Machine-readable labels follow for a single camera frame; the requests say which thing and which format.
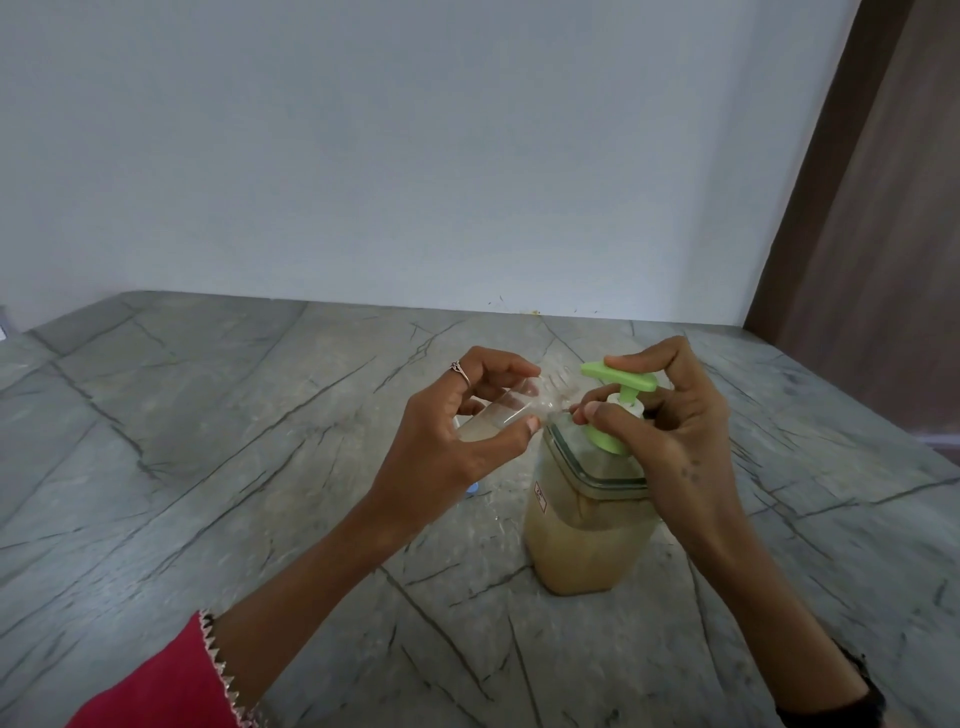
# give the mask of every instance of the sticker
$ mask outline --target sticker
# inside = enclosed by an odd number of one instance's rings
[[[540,489],[540,482],[538,480],[534,481],[534,495],[537,496],[537,502],[540,504],[540,510],[546,514],[546,497],[543,495],[543,491]]]

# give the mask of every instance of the green pump head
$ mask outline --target green pump head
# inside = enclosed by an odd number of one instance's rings
[[[620,385],[620,403],[631,405],[636,401],[638,392],[655,392],[657,378],[649,374],[634,374],[622,372],[619,369],[608,367],[602,361],[588,361],[580,366],[580,373],[592,376],[605,384]],[[596,447],[611,452],[614,455],[629,455],[630,450],[612,435],[601,432],[593,425],[587,425],[587,439]]]

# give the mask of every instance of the ring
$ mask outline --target ring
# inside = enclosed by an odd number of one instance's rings
[[[464,368],[460,365],[460,359],[457,359],[455,362],[451,363],[450,369],[456,372],[458,375],[462,376],[467,381],[467,388],[473,386],[470,383],[470,377],[467,376],[467,373],[464,371]]]

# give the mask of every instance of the marble countertop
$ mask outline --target marble countertop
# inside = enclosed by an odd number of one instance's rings
[[[0,344],[0,725],[62,725],[319,539],[470,345],[576,368],[685,333],[747,511],[891,703],[960,725],[960,469],[734,328],[131,293]],[[662,526],[606,594],[520,537],[532,454],[366,579],[268,693],[284,726],[775,725]]]

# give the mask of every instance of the red sleeve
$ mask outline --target red sleeve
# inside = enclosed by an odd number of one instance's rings
[[[124,680],[87,702],[67,728],[255,728],[234,711],[223,663],[198,612],[174,640]]]

